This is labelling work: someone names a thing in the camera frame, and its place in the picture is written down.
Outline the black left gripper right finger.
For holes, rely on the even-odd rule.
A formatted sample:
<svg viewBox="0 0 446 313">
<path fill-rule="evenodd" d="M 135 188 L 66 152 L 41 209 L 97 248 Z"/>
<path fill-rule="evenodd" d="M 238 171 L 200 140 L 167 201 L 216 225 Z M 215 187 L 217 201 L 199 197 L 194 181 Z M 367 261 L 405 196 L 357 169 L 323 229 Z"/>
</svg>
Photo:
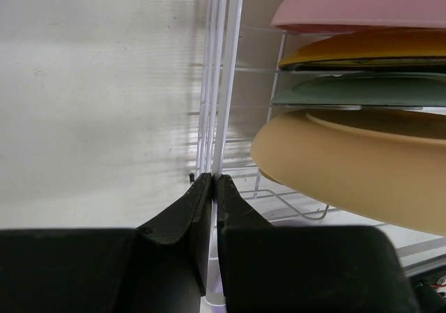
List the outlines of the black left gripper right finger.
<svg viewBox="0 0 446 313">
<path fill-rule="evenodd" d="M 418 312 L 389 238 L 370 226 L 276 227 L 228 175 L 216 183 L 228 312 Z"/>
</svg>

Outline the yellow patterned dark plate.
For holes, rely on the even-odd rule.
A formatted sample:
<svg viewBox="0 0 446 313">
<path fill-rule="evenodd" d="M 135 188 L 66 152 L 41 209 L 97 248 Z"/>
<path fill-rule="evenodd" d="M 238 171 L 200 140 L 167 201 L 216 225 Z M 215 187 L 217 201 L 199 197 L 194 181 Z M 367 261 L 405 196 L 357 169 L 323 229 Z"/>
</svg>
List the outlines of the yellow patterned dark plate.
<svg viewBox="0 0 446 313">
<path fill-rule="evenodd" d="M 298 48 L 279 63 L 286 71 L 445 68 L 442 29 L 379 29 L 340 34 Z"/>
</svg>

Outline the pale yellow plate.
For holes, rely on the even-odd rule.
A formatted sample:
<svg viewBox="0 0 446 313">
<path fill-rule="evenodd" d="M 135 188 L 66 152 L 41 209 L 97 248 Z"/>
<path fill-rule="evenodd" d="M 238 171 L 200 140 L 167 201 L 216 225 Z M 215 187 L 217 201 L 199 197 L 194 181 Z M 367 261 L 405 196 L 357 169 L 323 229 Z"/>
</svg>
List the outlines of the pale yellow plate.
<svg viewBox="0 0 446 313">
<path fill-rule="evenodd" d="M 445 234 L 445 117 L 408 111 L 294 111 L 250 150 L 278 183 L 335 208 Z"/>
</svg>

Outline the pink plate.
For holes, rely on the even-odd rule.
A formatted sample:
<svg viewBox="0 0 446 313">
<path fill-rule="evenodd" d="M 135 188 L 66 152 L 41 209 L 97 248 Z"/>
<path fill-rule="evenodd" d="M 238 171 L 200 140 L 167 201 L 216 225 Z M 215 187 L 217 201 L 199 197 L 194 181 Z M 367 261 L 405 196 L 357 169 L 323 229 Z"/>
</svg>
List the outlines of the pink plate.
<svg viewBox="0 0 446 313">
<path fill-rule="evenodd" d="M 271 24 L 297 33 L 445 28 L 445 0 L 283 0 Z"/>
</svg>

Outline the white wire dish rack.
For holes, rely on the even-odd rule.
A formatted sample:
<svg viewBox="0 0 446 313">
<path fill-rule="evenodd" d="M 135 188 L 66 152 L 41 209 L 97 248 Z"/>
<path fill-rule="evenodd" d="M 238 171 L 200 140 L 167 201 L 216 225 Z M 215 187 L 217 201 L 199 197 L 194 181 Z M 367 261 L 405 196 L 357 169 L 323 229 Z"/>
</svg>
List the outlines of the white wire dish rack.
<svg viewBox="0 0 446 313">
<path fill-rule="evenodd" d="M 294 111 L 408 111 L 439 114 L 444 107 L 333 107 L 273 105 L 271 100 L 295 85 L 325 76 L 355 73 L 442 70 L 335 70 L 286 71 L 278 63 L 298 48 L 342 33 L 297 33 L 271 24 L 283 0 L 210 0 L 206 20 L 203 82 L 199 110 L 198 172 L 210 172 L 216 181 L 233 180 L 240 196 L 276 227 L 370 226 L 392 243 L 399 263 L 420 306 L 418 312 L 445 311 L 445 234 L 429 234 L 356 215 L 312 199 L 266 176 L 250 150 L 258 131 L 275 117 Z M 217 217 L 211 231 L 210 288 L 205 302 L 212 312 L 228 312 L 217 250 Z"/>
</svg>

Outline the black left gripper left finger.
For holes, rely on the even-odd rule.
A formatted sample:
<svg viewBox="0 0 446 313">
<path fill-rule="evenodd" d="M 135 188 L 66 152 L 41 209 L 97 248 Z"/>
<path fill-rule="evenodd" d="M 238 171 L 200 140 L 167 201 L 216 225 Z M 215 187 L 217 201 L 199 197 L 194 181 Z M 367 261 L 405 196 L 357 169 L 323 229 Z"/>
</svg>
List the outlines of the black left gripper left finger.
<svg viewBox="0 0 446 313">
<path fill-rule="evenodd" d="M 213 180 L 136 228 L 1 232 L 2 312 L 198 312 Z"/>
</svg>

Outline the blue patterned dark plate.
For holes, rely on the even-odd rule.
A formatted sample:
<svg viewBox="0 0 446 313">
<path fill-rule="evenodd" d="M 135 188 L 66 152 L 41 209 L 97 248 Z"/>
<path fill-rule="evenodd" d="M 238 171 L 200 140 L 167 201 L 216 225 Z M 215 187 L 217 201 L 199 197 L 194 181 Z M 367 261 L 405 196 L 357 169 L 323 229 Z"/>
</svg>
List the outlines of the blue patterned dark plate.
<svg viewBox="0 0 446 313">
<path fill-rule="evenodd" d="M 298 107 L 444 107 L 445 75 L 364 72 L 318 77 L 277 94 L 271 103 Z"/>
</svg>

